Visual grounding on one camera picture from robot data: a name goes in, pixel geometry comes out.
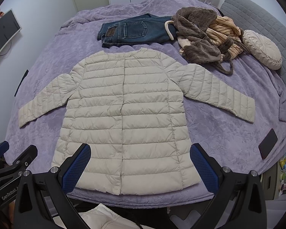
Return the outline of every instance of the jeans pocket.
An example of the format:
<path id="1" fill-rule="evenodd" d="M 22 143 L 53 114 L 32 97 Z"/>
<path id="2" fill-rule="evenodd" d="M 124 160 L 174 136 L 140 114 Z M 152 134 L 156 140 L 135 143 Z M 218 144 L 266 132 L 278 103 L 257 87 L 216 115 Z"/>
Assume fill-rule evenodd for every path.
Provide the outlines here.
<path id="1" fill-rule="evenodd" d="M 124 39 L 144 37 L 147 25 L 144 22 L 124 23 Z"/>

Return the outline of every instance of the metal screw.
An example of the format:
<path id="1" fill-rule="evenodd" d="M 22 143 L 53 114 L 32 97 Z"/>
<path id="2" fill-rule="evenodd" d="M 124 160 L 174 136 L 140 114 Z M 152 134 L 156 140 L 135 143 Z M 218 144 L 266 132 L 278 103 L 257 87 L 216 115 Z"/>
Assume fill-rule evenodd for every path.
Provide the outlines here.
<path id="1" fill-rule="evenodd" d="M 257 172 L 256 172 L 255 170 L 251 170 L 250 173 L 251 173 L 251 175 L 254 176 L 254 177 L 257 177 L 257 176 L 258 176 L 258 174 L 257 174 Z"/>
<path id="2" fill-rule="evenodd" d="M 29 172 L 28 170 L 26 170 L 26 171 L 23 173 L 23 175 L 24 175 L 25 177 L 27 177 L 29 174 L 30 174 L 30 172 Z"/>
<path id="3" fill-rule="evenodd" d="M 52 173 L 56 173 L 58 171 L 58 167 L 54 166 L 51 168 Z"/>
<path id="4" fill-rule="evenodd" d="M 229 173 L 231 169 L 227 166 L 222 167 L 223 172 Z"/>

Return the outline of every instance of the blue gripper pad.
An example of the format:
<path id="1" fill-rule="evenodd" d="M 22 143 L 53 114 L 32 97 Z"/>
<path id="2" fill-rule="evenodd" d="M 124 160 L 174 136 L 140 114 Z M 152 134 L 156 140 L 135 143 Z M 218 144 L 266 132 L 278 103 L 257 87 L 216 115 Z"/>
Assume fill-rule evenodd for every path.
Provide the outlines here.
<path id="1" fill-rule="evenodd" d="M 62 178 L 62 190 L 64 194 L 73 191 L 90 158 L 91 148 L 86 144 Z"/>
<path id="2" fill-rule="evenodd" d="M 195 145 L 191 146 L 190 158 L 207 190 L 216 194 L 219 189 L 218 176 Z"/>
<path id="3" fill-rule="evenodd" d="M 3 157 L 3 154 L 7 152 L 9 149 L 9 143 L 7 141 L 3 141 L 0 143 L 0 157 Z"/>

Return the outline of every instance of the black phone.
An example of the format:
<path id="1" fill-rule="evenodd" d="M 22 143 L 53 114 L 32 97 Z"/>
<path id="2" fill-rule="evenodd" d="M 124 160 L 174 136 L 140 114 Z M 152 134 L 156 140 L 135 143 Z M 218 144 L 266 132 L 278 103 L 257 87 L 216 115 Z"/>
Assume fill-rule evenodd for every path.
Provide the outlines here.
<path id="1" fill-rule="evenodd" d="M 278 137 L 276 136 L 275 131 L 272 128 L 258 146 L 262 159 L 265 159 L 268 156 L 277 141 Z"/>

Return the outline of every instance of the bedspread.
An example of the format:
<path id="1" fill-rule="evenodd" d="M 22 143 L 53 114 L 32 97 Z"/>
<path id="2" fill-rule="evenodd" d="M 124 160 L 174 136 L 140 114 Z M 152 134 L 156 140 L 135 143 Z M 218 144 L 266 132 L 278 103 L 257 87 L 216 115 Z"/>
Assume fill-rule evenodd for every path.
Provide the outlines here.
<path id="1" fill-rule="evenodd" d="M 150 45 L 101 47 L 97 34 L 103 23 L 151 13 L 157 16 L 173 15 L 184 6 L 212 8 L 197 0 L 146 0 L 140 4 L 110 5 L 105 8 L 83 10 L 64 23 L 46 46 L 23 80 L 16 95 L 8 125 L 6 140 L 10 144 L 5 154 L 7 162 L 21 154 L 30 144 L 38 148 L 38 156 L 29 169 L 33 173 L 48 171 L 59 137 L 66 107 L 18 127 L 18 110 L 40 92 L 51 80 L 69 73 L 83 58 L 101 50 L 130 52 L 141 47 L 161 51 L 183 65 L 187 62 L 179 55 L 178 42 Z M 225 76 L 208 64 L 204 65 L 219 79 L 241 93 L 255 99 L 255 122 L 249 123 L 211 105 L 184 99 L 187 126 L 191 141 L 200 143 L 205 151 L 221 166 L 232 171 L 248 173 L 254 169 L 261 173 L 271 167 L 286 151 L 286 87 L 275 71 L 261 65 L 253 56 L 240 54 L 233 60 L 234 73 Z M 258 145 L 273 128 L 278 141 L 269 156 L 262 160 Z M 161 207 L 193 203 L 210 199 L 203 183 L 170 193 L 136 196 L 110 195 L 96 191 L 75 189 L 73 197 L 106 205 L 123 207 Z"/>

